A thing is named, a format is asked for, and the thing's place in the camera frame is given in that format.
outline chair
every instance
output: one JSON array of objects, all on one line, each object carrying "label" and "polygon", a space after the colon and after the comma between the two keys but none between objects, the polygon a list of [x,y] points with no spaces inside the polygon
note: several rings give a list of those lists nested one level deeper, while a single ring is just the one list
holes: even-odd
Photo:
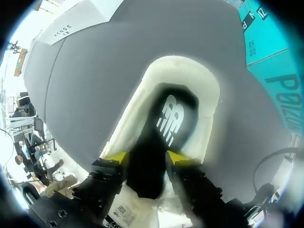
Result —
[{"label": "chair", "polygon": [[23,198],[29,205],[34,204],[40,198],[38,191],[32,184],[25,182],[20,188]]},{"label": "chair", "polygon": [[37,131],[39,133],[39,136],[42,138],[42,143],[40,143],[39,145],[43,145],[43,144],[47,144],[48,142],[50,141],[53,141],[53,148],[54,148],[54,151],[57,150],[56,148],[56,143],[55,143],[55,139],[52,138],[50,140],[46,140],[45,139],[45,135],[44,135],[44,124],[42,122],[41,119],[35,117],[34,118],[34,131]]}]

